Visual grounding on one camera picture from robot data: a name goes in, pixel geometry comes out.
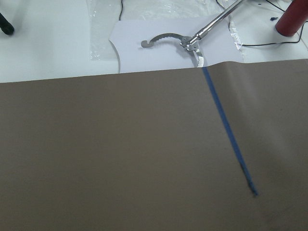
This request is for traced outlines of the reacher grabber stick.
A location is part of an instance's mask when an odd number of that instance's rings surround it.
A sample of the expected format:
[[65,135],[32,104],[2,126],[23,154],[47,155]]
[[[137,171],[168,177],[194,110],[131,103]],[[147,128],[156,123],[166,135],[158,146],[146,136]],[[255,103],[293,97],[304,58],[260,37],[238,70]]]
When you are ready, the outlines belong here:
[[202,40],[207,34],[225,18],[227,18],[233,11],[235,11],[241,4],[243,0],[236,0],[231,6],[226,8],[222,13],[210,21],[206,26],[201,28],[192,37],[183,36],[176,33],[164,33],[155,36],[150,41],[143,40],[141,46],[143,48],[150,48],[155,45],[155,43],[164,38],[173,38],[180,41],[180,46],[183,47],[187,52],[193,52],[196,57],[196,67],[204,67],[205,59],[200,50],[199,41]]

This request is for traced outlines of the red cylinder tube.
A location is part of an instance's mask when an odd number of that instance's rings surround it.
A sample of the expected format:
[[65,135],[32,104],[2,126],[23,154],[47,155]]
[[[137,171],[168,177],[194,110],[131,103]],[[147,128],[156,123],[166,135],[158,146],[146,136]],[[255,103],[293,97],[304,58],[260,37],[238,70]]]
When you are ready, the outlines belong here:
[[308,19],[308,1],[293,0],[275,25],[283,36],[293,36]]

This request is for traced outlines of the black tripod legs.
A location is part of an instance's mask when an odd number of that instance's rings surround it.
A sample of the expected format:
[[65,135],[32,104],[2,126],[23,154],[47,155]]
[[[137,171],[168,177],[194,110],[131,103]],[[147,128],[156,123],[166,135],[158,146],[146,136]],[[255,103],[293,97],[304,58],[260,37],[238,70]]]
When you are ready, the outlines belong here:
[[0,13],[0,28],[2,32],[8,36],[14,34],[14,27],[7,21],[7,19]]

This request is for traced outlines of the clear plastic bag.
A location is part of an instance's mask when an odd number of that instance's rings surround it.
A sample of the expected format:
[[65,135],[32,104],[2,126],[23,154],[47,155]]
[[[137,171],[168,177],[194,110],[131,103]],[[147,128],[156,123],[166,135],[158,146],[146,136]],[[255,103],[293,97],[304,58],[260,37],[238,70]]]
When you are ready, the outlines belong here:
[[208,21],[224,12],[232,0],[89,0],[90,59],[116,60],[117,54],[109,38],[117,22],[127,20],[192,19],[192,34]]

